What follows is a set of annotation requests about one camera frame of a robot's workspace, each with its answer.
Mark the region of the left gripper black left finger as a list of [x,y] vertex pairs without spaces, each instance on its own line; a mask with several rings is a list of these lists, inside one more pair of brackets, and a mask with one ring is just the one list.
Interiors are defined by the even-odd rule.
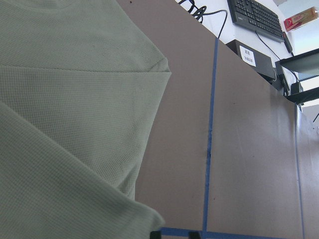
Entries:
[[161,239],[161,231],[152,231],[150,233],[150,239]]

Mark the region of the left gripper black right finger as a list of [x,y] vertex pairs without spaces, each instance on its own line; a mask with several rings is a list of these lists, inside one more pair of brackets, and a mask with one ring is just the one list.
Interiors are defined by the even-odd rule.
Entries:
[[189,231],[188,238],[189,239],[201,239],[201,235],[198,231]]

